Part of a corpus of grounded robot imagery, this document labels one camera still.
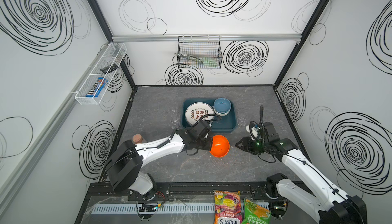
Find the orange bowl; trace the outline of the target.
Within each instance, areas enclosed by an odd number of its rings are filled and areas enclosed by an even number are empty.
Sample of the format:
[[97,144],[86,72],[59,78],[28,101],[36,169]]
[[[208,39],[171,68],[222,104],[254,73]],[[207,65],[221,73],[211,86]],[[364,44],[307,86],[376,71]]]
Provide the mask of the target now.
[[230,151],[230,142],[222,135],[215,135],[212,138],[210,153],[216,158],[225,157]]

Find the white plate red characters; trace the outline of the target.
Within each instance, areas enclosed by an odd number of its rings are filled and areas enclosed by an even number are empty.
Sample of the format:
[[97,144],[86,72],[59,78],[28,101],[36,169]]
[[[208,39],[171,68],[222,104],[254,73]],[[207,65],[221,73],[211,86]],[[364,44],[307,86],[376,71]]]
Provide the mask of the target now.
[[185,110],[185,121],[188,125],[192,126],[202,116],[206,114],[212,114],[213,108],[207,103],[196,102],[188,106]]

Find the blue bowl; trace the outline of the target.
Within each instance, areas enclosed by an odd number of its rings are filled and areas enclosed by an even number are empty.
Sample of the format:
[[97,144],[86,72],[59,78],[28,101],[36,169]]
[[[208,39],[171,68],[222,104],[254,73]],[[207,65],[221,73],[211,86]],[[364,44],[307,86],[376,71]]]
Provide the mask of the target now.
[[217,111],[217,112],[224,113],[227,111],[231,111],[231,108],[232,108],[232,103],[226,98],[218,98],[213,103],[214,112]]

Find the cream bowl teal outside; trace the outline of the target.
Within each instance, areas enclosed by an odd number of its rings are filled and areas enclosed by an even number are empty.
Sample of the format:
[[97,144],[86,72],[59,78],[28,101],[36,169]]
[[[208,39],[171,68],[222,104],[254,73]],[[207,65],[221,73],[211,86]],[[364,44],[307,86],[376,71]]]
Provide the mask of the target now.
[[219,116],[227,116],[229,113],[230,113],[229,111],[224,112],[224,113],[217,112],[217,111],[214,112],[214,114],[217,114],[217,115],[219,115]]

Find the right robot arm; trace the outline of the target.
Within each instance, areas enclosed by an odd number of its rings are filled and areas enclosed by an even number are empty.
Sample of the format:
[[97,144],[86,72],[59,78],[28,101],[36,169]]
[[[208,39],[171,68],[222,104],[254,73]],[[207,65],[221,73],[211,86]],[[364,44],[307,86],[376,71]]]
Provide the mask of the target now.
[[324,176],[290,139],[281,139],[272,123],[250,122],[236,147],[252,155],[269,154],[291,169],[306,185],[304,190],[286,175],[277,173],[266,180],[265,194],[294,203],[319,224],[366,224],[365,202],[350,196]]

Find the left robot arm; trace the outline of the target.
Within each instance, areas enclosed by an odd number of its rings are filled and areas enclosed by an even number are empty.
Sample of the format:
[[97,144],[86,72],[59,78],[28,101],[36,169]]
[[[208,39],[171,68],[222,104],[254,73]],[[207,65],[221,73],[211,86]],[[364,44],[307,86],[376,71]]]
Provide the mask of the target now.
[[189,128],[173,130],[163,139],[134,144],[131,140],[123,142],[110,155],[105,164],[113,191],[129,189],[142,195],[155,194],[156,184],[150,174],[141,172],[147,164],[171,154],[187,150],[206,150],[212,148],[211,122],[201,120]]

